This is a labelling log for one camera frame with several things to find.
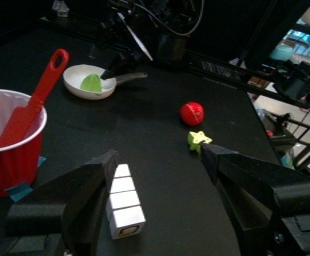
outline black table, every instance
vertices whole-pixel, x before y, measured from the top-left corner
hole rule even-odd
[[[88,58],[90,43],[36,29],[0,47],[0,88],[30,94],[56,48],[69,52],[68,66],[105,67],[110,61],[104,54]],[[45,103],[46,160],[33,187],[114,149],[130,168],[146,223],[138,235],[113,241],[104,219],[97,255],[239,255],[219,195],[196,152],[188,150],[186,135],[201,130],[212,143],[277,163],[248,96],[184,72],[150,65],[137,69],[148,79],[121,85],[101,101],[74,97],[57,82]],[[188,101],[205,110],[196,127],[178,119]],[[10,204],[0,199],[0,242]]]

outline white block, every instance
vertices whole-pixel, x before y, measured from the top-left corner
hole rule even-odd
[[[128,176],[130,176],[128,164],[118,164],[114,172],[114,178],[128,177]]]
[[[124,191],[134,190],[134,185],[130,177],[114,178],[112,180],[109,193],[118,193]]]
[[[113,211],[109,221],[112,239],[140,233],[144,223],[145,218],[140,206]]]
[[[140,205],[137,192],[134,190],[113,193],[106,200],[106,219],[109,221],[112,211]]]

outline blue tape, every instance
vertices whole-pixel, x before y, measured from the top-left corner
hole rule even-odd
[[[11,201],[17,202],[32,192],[32,188],[26,182],[22,182],[19,185],[7,188],[3,191],[7,193]]]
[[[45,157],[38,156],[37,167],[40,167],[40,165],[42,164],[44,161],[45,161]]]

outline green food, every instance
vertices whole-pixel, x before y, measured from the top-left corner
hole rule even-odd
[[[96,74],[88,75],[80,84],[80,89],[89,92],[101,92],[100,77]]]

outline red spatula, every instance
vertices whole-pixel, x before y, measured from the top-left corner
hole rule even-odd
[[[14,144],[24,139],[30,124],[41,111],[44,101],[53,89],[57,79],[61,76],[68,59],[68,52],[62,49],[57,49],[45,67],[37,87],[28,101],[28,105],[25,107],[15,107],[11,112],[10,118],[0,135],[0,148]]]

